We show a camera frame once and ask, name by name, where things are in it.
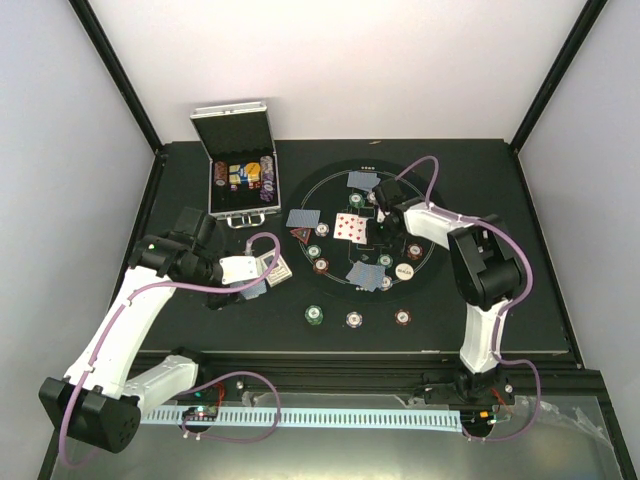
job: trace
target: black poker mat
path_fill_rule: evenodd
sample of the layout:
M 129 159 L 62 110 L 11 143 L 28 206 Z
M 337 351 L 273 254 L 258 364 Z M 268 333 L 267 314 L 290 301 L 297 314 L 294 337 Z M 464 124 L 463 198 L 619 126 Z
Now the black poker mat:
M 241 252 L 246 238 L 266 230 L 281 239 L 283 255 L 293 278 L 268 293 L 241 305 L 212 311 L 203 294 L 177 291 L 158 315 L 141 351 L 168 351 L 184 346 L 201 351 L 244 353 L 409 353 L 457 352 L 465 329 L 465 304 L 458 296 L 448 253 L 430 242 L 426 261 L 408 282 L 394 283 L 385 292 L 357 291 L 352 285 L 313 272 L 303 246 L 285 227 L 291 208 L 321 210 L 321 221 L 333 230 L 335 215 L 348 211 L 346 186 L 349 170 L 372 166 L 377 172 L 399 173 L 425 154 L 440 158 L 440 178 L 434 200 L 454 211 L 478 216 L 496 213 L 527 252 L 535 272 L 532 295 L 510 313 L 503 337 L 503 352 L 562 353 L 568 351 L 563 310 L 536 235 L 517 161 L 501 140 L 317 140 L 276 142 L 283 211 L 270 215 L 259 229 L 231 230 L 218 223 L 209 248 Z M 197 142 L 167 146 L 168 158 L 157 188 L 145 233 L 170 229 L 185 206 L 206 210 L 208 159 Z M 427 163 L 407 175 L 408 193 L 423 192 L 432 173 Z M 308 196 L 318 183 L 322 185 Z M 349 243 L 312 235 L 330 261 L 330 272 L 344 278 L 349 260 L 375 263 L 379 251 L 349 251 Z M 272 246 L 269 240 L 255 244 L 256 254 Z M 394 262 L 407 261 L 392 252 Z M 305 309 L 319 305 L 324 312 L 320 326 L 309 325 Z M 394 314 L 411 312 L 412 321 L 402 327 Z M 349 328 L 346 314 L 363 316 L 360 328 Z

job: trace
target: black table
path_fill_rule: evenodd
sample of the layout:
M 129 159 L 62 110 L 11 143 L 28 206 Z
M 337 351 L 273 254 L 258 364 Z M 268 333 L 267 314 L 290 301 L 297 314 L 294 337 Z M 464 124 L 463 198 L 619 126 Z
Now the black table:
M 391 162 L 400 170 L 420 156 L 434 154 L 441 162 L 436 188 L 445 206 L 470 215 L 500 215 L 533 266 L 533 293 L 510 313 L 503 352 L 571 357 L 570 326 L 522 182 L 519 160 L 503 141 L 278 141 L 276 148 L 283 213 L 269 216 L 261 229 L 282 239 L 285 259 L 294 271 L 293 279 L 277 285 L 267 295 L 220 311 L 206 308 L 202 294 L 178 291 L 156 319 L 142 352 L 165 352 L 178 346 L 205 352 L 264 355 L 457 352 L 464 336 L 465 306 L 456 292 L 444 250 L 434 252 L 441 261 L 435 262 L 432 271 L 425 274 L 428 278 L 425 277 L 424 286 L 414 285 L 412 292 L 400 295 L 403 300 L 354 301 L 352 295 L 325 291 L 306 272 L 299 271 L 291 258 L 295 254 L 291 246 L 298 250 L 299 247 L 283 221 L 289 208 L 299 206 L 292 203 L 296 188 L 319 169 L 331 170 L 332 164 L 349 159 L 372 159 Z M 206 210 L 209 163 L 201 145 L 172 143 L 167 145 L 166 153 L 145 234 L 171 229 L 185 206 Z M 431 167 L 427 164 L 416 170 L 425 183 L 430 174 Z M 240 252 L 246 238 L 256 230 L 231 230 L 219 222 L 209 247 Z M 258 254 L 270 248 L 267 240 L 256 242 Z M 381 320 L 390 318 L 406 302 L 411 302 L 414 318 L 409 327 Z M 322 305 L 325 310 L 325 321 L 319 328 L 304 320 L 304 311 L 310 304 Z M 365 312 L 366 322 L 357 330 L 349 329 L 344 322 L 345 312 L 354 310 Z

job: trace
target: poker chip stack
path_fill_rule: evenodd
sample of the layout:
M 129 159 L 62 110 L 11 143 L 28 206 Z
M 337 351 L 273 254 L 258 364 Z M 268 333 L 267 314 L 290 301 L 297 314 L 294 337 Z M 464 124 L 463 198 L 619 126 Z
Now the poker chip stack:
M 271 202 L 276 193 L 273 158 L 262 157 L 260 159 L 260 168 L 262 170 L 262 188 L 260 189 L 260 199 L 264 202 Z

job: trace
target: gray wall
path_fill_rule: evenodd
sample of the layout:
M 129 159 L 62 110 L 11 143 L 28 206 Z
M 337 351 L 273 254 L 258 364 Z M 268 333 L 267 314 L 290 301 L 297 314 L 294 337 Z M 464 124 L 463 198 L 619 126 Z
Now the gray wall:
M 640 468 L 640 3 L 609 2 L 521 158 L 588 367 Z
M 0 14 L 0 465 L 35 478 L 37 394 L 104 317 L 152 153 L 69 4 Z

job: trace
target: white wall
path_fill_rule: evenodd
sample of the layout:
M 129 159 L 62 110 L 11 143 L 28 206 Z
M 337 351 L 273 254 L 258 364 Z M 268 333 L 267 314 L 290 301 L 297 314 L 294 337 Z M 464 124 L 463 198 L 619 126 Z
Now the white wall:
M 107 303 L 151 150 L 68 2 L 0 14 L 0 477 L 36 478 L 38 400 Z
M 276 138 L 506 138 L 585 0 L 93 0 L 165 142 L 267 98 Z
M 640 469 L 640 3 L 609 2 L 521 158 L 586 364 Z

